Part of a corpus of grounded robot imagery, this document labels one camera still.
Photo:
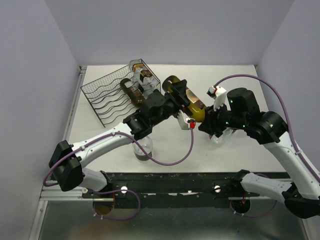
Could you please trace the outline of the square clear bottle dark cap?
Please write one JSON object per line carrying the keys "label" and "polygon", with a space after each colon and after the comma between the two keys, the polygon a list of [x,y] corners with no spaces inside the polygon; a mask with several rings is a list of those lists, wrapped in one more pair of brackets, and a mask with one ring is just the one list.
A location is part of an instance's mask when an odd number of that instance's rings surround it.
{"label": "square clear bottle dark cap", "polygon": [[129,62],[129,69],[145,91],[157,89],[158,80],[141,59],[131,60]]}

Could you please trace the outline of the olive green wine bottle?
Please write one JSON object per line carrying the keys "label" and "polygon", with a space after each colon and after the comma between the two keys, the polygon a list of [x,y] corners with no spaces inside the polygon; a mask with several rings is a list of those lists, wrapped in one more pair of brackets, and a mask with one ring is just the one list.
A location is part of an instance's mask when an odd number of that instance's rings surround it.
{"label": "olive green wine bottle", "polygon": [[142,92],[142,86],[137,81],[133,82],[129,78],[122,79],[119,85],[123,92],[130,98],[131,103],[139,109],[146,99]]}

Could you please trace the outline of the black wire wine rack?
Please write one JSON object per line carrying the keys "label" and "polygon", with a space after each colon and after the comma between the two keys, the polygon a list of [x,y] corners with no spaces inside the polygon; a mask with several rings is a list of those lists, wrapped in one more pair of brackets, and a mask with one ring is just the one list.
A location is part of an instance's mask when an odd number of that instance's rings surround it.
{"label": "black wire wine rack", "polygon": [[[156,90],[161,93],[160,79],[143,60],[142,62],[158,80]],[[86,77],[90,76],[91,70],[94,73],[97,70],[101,70],[105,75],[103,76],[99,73],[98,76],[93,76],[92,80],[85,80],[80,89],[90,107],[89,115],[95,115],[99,126],[110,129],[138,109],[121,89],[120,81],[124,78],[128,78],[133,82],[138,81],[135,80],[129,65],[88,66]]]}

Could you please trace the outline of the clear square bottle black label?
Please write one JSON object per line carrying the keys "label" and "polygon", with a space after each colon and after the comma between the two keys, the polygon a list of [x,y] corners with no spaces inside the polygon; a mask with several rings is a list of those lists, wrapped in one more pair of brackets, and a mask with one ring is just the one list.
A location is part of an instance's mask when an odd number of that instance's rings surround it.
{"label": "clear square bottle black label", "polygon": [[148,70],[142,72],[135,72],[133,74],[134,79],[138,81],[140,86],[143,88],[142,95],[147,98],[150,94],[158,88],[159,81],[154,75]]}

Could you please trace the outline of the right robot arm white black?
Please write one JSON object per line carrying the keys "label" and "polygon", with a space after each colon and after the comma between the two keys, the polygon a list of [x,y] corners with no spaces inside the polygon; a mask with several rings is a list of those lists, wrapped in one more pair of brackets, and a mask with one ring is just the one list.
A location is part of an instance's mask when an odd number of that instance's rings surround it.
{"label": "right robot arm white black", "polygon": [[198,129],[217,137],[226,129],[243,130],[278,160],[292,180],[283,182],[242,169],[231,178],[225,191],[236,196],[255,193],[269,197],[301,219],[318,216],[320,173],[295,149],[283,118],[273,111],[260,111],[254,93],[243,87],[226,91],[221,86],[211,86],[207,94],[214,102],[205,109]]}

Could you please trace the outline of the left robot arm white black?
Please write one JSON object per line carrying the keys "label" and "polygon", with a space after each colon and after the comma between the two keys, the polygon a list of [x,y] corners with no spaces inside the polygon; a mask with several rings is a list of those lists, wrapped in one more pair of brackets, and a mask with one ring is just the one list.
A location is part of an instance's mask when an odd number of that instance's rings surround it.
{"label": "left robot arm white black", "polygon": [[165,94],[158,90],[142,102],[141,107],[112,129],[90,139],[69,144],[59,142],[49,161],[47,177],[53,175],[63,192],[76,187],[87,188],[104,198],[111,185],[102,171],[87,169],[87,165],[102,155],[124,145],[136,143],[152,133],[154,126],[173,116],[177,118],[190,105],[187,81],[162,84],[169,87]]}

